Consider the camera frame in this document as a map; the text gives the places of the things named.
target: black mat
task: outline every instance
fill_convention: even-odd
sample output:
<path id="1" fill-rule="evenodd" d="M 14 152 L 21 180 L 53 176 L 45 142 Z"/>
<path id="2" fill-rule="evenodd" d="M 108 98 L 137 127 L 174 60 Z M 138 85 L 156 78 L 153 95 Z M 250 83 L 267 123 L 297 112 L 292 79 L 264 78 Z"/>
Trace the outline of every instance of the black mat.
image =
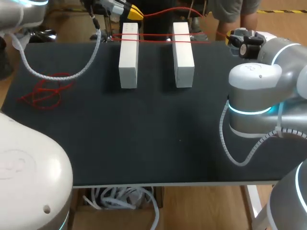
<path id="1" fill-rule="evenodd" d="M 29 44 L 30 65 L 45 74 L 76 73 L 94 44 Z M 58 142 L 73 167 L 74 185 L 252 182 L 279 180 L 307 156 L 307 142 L 271 139 L 246 167 L 233 165 L 219 139 L 227 78 L 240 60 L 223 43 L 193 46 L 193 88 L 176 89 L 171 44 L 140 44 L 138 89 L 121 90 L 119 44 L 102 44 L 94 64 L 62 93 L 52 111 L 16 99 L 38 79 L 20 66 L 3 111 Z M 243 161 L 255 139 L 235 136 L 225 119 L 233 157 Z"/>

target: red string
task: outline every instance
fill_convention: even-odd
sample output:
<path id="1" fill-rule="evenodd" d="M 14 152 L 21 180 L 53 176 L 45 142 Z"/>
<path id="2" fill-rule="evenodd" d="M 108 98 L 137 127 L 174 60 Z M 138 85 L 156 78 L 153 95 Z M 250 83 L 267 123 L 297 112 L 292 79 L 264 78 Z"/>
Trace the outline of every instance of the red string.
<path id="1" fill-rule="evenodd" d="M 166 13 L 166 12 L 169 12 L 169 11 L 174 11 L 174 10 L 188 10 L 188 11 L 194 12 L 194 13 L 196 13 L 198 16 L 200 16 L 206 22 L 205 16 L 203 16 L 201 13 L 199 13 L 195 9 L 192 9 L 192 8 L 189 8 L 189 7 L 184 7 L 184 6 L 172 7 L 172 8 L 168 8 L 166 10 L 159 11 L 159 12 L 156 12 L 156 13 L 145 14 L 144 17 L 152 17 L 152 16 L 156 16 L 156 15 L 159 15 L 159 14 L 162 14 L 162 13 Z M 222 34 L 222 33 L 218 32 L 218 31 L 216 31 L 216 33 L 221 35 L 221 36 L 226 37 L 225 34 Z"/>
<path id="2" fill-rule="evenodd" d="M 169 9 L 166 9 L 166 10 L 163 10 L 163 11 L 159 11 L 159 12 L 156 12 L 156 13 L 151 13 L 151 14 L 145 14 L 144 17 L 152 17 L 152 16 L 156 16 L 156 15 L 159 15 L 159 14 L 162 14 L 162 13 L 166 13 L 168 11 L 174 11 L 174 10 L 189 10 L 191 12 L 194 12 L 196 13 L 197 15 L 199 15 L 201 18 L 204 19 L 204 21 L 206 20 L 206 18 L 201 14 L 199 13 L 198 11 L 192 9 L 192 8 L 189 8 L 189 7 L 181 7 L 181 6 L 178 6 L 178 7 L 173 7 L 173 8 L 169 8 Z M 216 32 L 217 34 L 219 35 L 222 35 L 224 37 L 226 37 L 225 34 L 222 34 L 220 32 Z M 174 35 L 199 35 L 199 34 L 209 34 L 209 33 L 205 33 L 205 32 L 199 32 L 199 33 L 191 33 L 191 34 L 114 34 L 114 36 L 122 36 L 122 35 L 143 35 L 143 36 L 174 36 Z M 168 42 L 171 42 L 171 43 L 201 43 L 201 44 L 208 44 L 210 42 L 208 41 L 150 41 L 150 40 L 134 40 L 134 39 L 122 39 L 122 38 L 116 38 L 116 37 L 113 37 L 112 38 L 113 41 L 137 41 L 137 42 L 149 42 L 149 43 L 168 43 Z"/>
<path id="3" fill-rule="evenodd" d="M 51 75 L 51 77 L 62 77 L 62 76 L 70 76 L 70 74 L 68 74 L 68 73 L 56 73 L 56 74 Z M 41 80 L 39 83 L 37 83 L 34 86 L 34 89 L 31 93 L 29 93 L 25 96 L 22 96 L 18 100 L 22 100 L 22 101 L 26 102 L 27 104 L 31 105 L 32 107 L 34 107 L 36 109 L 48 110 L 48 109 L 56 108 L 61 103 L 60 92 L 70 88 L 73 85 L 73 82 L 68 84 L 68 85 L 62 86 L 61 82 L 58 81 L 57 83 L 58 83 L 59 87 L 56 88 L 56 89 L 43 88 L 43 85 L 47 82 L 50 82 L 50 81 Z M 50 95 L 44 96 L 44 97 L 38 97 L 42 92 L 49 92 Z M 43 101 L 46 101 L 47 99 L 51 99 L 55 96 L 58 97 L 58 100 L 50 106 L 40 106 L 40 105 L 37 104 L 37 103 L 41 103 Z"/>
<path id="4" fill-rule="evenodd" d="M 139 35 L 139 36 L 174 36 L 174 35 L 207 35 L 205 32 L 190 33 L 190 34 L 113 34 L 113 36 L 122 36 L 122 35 Z"/>
<path id="5" fill-rule="evenodd" d="M 209 44 L 208 41 L 151 41 L 151 40 L 139 40 L 139 39 L 125 39 L 125 38 L 112 38 L 113 41 L 133 41 L 133 42 L 148 42 L 148 43 L 198 43 Z"/>

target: white foam block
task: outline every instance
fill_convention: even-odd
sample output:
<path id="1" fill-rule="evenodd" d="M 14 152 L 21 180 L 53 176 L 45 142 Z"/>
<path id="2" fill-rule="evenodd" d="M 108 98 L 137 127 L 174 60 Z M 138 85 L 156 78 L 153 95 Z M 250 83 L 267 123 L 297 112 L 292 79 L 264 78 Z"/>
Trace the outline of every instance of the white foam block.
<path id="1" fill-rule="evenodd" d="M 137 23 L 124 23 L 122 39 L 138 40 L 139 28 Z M 119 57 L 120 85 L 123 89 L 135 89 L 138 83 L 138 41 L 121 41 Z"/>
<path id="2" fill-rule="evenodd" d="M 190 42 L 188 23 L 173 24 L 173 41 Z M 174 42 L 174 69 L 177 88 L 188 88 L 193 85 L 194 58 L 191 43 Z"/>

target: tangled red string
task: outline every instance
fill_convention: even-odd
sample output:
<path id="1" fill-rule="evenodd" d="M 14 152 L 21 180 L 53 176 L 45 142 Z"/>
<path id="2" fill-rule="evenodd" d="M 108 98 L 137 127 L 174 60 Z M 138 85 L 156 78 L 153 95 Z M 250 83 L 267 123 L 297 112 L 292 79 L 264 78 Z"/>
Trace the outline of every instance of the tangled red string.
<path id="1" fill-rule="evenodd" d="M 64 76 L 70 76 L 70 74 L 68 73 L 56 73 L 51 75 L 51 77 L 64 77 Z M 66 90 L 68 88 L 70 88 L 74 82 L 68 84 L 68 85 L 62 85 L 62 82 L 57 81 L 58 84 L 58 88 L 55 89 L 49 89 L 49 88 L 44 88 L 43 85 L 46 84 L 47 82 L 52 82 L 52 81 L 48 81 L 48 80 L 41 80 L 39 83 L 37 83 L 34 88 L 33 91 L 25 96 L 22 96 L 21 98 L 19 98 L 19 101 L 24 101 L 27 104 L 31 105 L 32 107 L 36 108 L 36 109 L 42 109 L 42 110 L 48 110 L 48 109 L 54 109 L 56 108 L 60 103 L 61 103 L 61 94 L 60 92 L 63 90 Z M 40 97 L 40 95 L 42 93 L 47 93 L 49 95 L 47 96 L 42 96 Z M 47 101 L 48 99 L 52 99 L 54 97 L 57 97 L 57 101 L 52 104 L 52 105 L 48 105 L 48 106 L 44 106 L 44 105 L 40 105 L 40 103 Z"/>

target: shorts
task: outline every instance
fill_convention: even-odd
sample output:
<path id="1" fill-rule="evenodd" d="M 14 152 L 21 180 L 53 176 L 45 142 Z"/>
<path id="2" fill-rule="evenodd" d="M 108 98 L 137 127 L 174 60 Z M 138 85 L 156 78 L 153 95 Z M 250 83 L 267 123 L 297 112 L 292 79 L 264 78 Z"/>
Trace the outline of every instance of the shorts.
<path id="1" fill-rule="evenodd" d="M 224 23 L 234 23 L 240 15 L 257 12 L 261 0 L 207 0 L 206 12 Z"/>

